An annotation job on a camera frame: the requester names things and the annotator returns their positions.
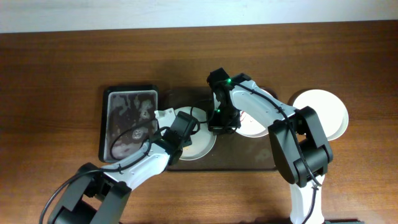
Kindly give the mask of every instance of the white wall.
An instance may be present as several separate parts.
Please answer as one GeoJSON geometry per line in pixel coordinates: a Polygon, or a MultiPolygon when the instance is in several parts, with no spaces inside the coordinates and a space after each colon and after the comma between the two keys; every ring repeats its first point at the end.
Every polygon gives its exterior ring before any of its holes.
{"type": "Polygon", "coordinates": [[[0,0],[0,32],[398,19],[398,0],[0,0]]]}

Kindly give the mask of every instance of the round plate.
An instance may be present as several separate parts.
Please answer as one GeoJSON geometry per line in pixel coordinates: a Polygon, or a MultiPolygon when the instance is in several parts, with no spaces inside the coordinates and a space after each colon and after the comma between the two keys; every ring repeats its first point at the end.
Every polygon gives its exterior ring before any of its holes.
{"type": "MultiPolygon", "coordinates": [[[[264,93],[272,96],[269,92],[265,90],[263,91],[264,93]]],[[[268,129],[258,123],[252,116],[244,111],[241,111],[241,127],[238,128],[236,132],[246,137],[258,138],[267,135],[268,129]]]]}
{"type": "Polygon", "coordinates": [[[305,91],[295,99],[293,106],[297,109],[306,106],[314,109],[329,141],[340,137],[347,130],[347,108],[337,96],[328,91],[305,91]]]}
{"type": "MultiPolygon", "coordinates": [[[[190,113],[191,107],[186,106],[175,110],[175,114],[179,111],[190,113]]],[[[206,121],[206,112],[199,108],[193,108],[192,116],[199,121],[206,121]]],[[[192,161],[199,159],[210,152],[216,142],[216,136],[208,130],[207,124],[200,124],[200,130],[194,135],[191,135],[192,145],[184,147],[181,160],[192,161]]]]}

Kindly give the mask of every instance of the brown tabletop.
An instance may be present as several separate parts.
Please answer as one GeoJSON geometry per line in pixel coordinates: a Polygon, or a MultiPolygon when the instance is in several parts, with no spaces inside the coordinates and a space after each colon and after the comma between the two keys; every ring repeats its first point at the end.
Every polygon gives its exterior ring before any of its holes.
{"type": "MultiPolygon", "coordinates": [[[[37,223],[53,191],[97,166],[110,85],[206,86],[245,72],[287,102],[339,96],[347,132],[322,189],[327,220],[398,220],[398,22],[280,24],[0,35],[0,223],[37,223]]],[[[94,199],[89,199],[96,206],[94,199]]],[[[287,218],[277,172],[166,172],[133,191],[123,223],[239,223],[287,218]]]]}

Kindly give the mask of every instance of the wooden table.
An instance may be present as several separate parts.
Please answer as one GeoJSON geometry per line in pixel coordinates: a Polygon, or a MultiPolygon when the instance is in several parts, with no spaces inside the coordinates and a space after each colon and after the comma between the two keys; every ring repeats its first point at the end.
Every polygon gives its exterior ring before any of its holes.
{"type": "MultiPolygon", "coordinates": [[[[327,220],[398,221],[398,22],[0,35],[0,222],[37,223],[53,191],[97,158],[106,86],[206,86],[245,72],[287,102],[328,90],[349,111],[322,192],[327,220]]],[[[277,173],[163,173],[133,191],[123,223],[287,218],[277,173]]]]}

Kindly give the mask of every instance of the dark placemat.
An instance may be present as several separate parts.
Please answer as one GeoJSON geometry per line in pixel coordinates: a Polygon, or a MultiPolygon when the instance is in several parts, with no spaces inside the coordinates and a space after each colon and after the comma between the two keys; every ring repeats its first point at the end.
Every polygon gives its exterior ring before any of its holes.
{"type": "MultiPolygon", "coordinates": [[[[210,99],[210,88],[178,88],[162,94],[160,110],[192,106],[194,102],[210,99]]],[[[207,110],[209,103],[197,105],[207,110]]],[[[268,136],[248,138],[238,133],[217,136],[213,149],[194,161],[181,161],[167,168],[168,171],[272,171],[276,170],[268,136]]]]}

